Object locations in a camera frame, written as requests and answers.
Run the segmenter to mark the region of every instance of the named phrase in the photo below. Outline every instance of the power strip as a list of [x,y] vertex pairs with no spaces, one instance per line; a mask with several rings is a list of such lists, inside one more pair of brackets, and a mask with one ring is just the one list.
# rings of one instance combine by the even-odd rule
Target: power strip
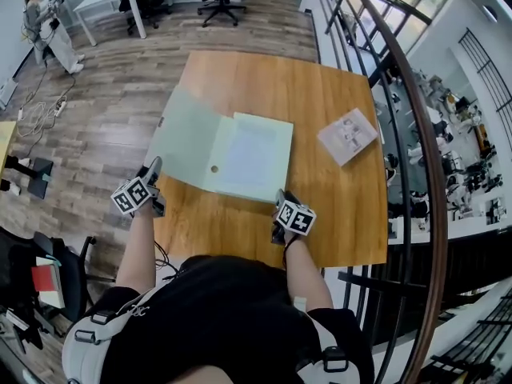
[[57,110],[55,111],[55,117],[58,118],[62,112],[62,110],[64,110],[64,108],[66,107],[66,104],[67,102],[66,101],[62,101],[60,106],[57,108]]

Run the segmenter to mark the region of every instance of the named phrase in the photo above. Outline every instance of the floor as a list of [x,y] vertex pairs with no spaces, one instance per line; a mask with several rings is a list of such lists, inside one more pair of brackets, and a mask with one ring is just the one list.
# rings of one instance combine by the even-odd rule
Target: floor
[[[18,198],[0,194],[0,226],[31,238],[36,230],[64,238],[80,247],[85,236],[98,237],[90,257],[91,273],[114,276],[121,261],[130,221],[116,213],[110,194],[142,164],[154,129],[170,93],[178,83],[191,50],[241,50],[317,61],[310,17],[297,12],[296,0],[246,0],[247,14],[233,28],[228,17],[217,17],[201,28],[196,4],[175,5],[160,28],[146,28],[148,38],[128,37],[126,20],[113,14],[94,24],[98,46],[90,46],[81,28],[71,33],[74,47],[86,55],[85,69],[68,93],[67,107],[45,131],[30,157],[51,159],[54,170],[45,200],[23,191]],[[27,93],[34,90],[43,70],[30,58],[22,68],[19,86],[0,120],[15,120]],[[72,83],[52,62],[31,105],[52,103]],[[26,132],[28,119],[20,123]],[[12,154],[24,156],[38,136],[17,137]],[[28,181],[5,172],[25,190]],[[102,290],[90,285],[93,298]],[[64,382],[59,340],[44,337],[43,352],[27,346],[23,360],[36,373],[50,368],[44,382]]]
[[[407,148],[415,148],[418,144],[417,136],[409,128],[409,124],[414,120],[412,114],[406,114],[410,111],[409,98],[407,97],[405,88],[403,86],[397,86],[396,83],[390,85],[392,92],[395,92],[400,97],[400,102],[395,104],[395,117],[398,124],[398,130],[402,135],[403,145]],[[386,100],[383,97],[383,89],[381,86],[376,86],[372,89],[376,102],[385,104]],[[381,126],[382,136],[384,137],[385,143],[382,145],[384,155],[393,154],[398,155],[397,145],[395,136],[393,133],[393,126],[391,125],[390,115],[387,108],[382,111],[378,116],[378,121]],[[425,168],[420,165],[407,166],[407,172],[409,175],[409,184],[411,190],[417,192],[426,192],[426,172]],[[402,187],[400,185],[400,177],[397,176],[392,181],[391,186],[388,189],[388,200],[390,202],[398,203],[402,201]]]

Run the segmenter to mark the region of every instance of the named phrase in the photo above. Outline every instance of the book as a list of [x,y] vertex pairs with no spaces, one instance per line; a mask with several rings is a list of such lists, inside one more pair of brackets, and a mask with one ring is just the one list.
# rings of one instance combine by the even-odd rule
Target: book
[[36,268],[50,267],[52,290],[39,291],[39,300],[58,309],[65,307],[64,296],[62,295],[62,284],[60,279],[60,271],[55,260],[48,258],[36,258]]
[[275,203],[286,176],[294,126],[255,115],[220,115],[179,86],[151,140],[145,164],[209,192]]
[[355,108],[322,129],[318,133],[318,140],[334,160],[343,166],[364,150],[377,136],[375,128],[362,112]]
[[36,291],[53,291],[58,289],[57,276],[53,265],[32,267],[32,280]]

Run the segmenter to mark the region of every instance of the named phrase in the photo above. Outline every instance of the woman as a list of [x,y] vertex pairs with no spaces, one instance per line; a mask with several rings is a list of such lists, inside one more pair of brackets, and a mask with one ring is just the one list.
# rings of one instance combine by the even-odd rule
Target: woman
[[[291,233],[285,240],[286,271],[196,256],[150,290],[154,228],[145,204],[131,224],[116,287],[68,332],[62,351],[68,382],[373,384],[370,347],[354,314],[333,308],[304,241]],[[313,363],[326,380],[317,379]]]
[[41,64],[44,50],[49,47],[66,71],[75,74],[82,71],[83,65],[79,62],[85,55],[74,52],[70,36],[57,18],[63,2],[64,0],[25,0],[23,19],[26,36],[35,47],[37,63]]

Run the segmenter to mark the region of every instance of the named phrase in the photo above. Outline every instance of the bag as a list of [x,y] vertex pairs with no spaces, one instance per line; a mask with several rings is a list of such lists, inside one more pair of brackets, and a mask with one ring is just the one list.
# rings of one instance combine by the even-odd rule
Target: bag
[[52,30],[56,30],[60,24],[61,24],[61,22],[57,18],[54,18],[50,23],[50,27]]

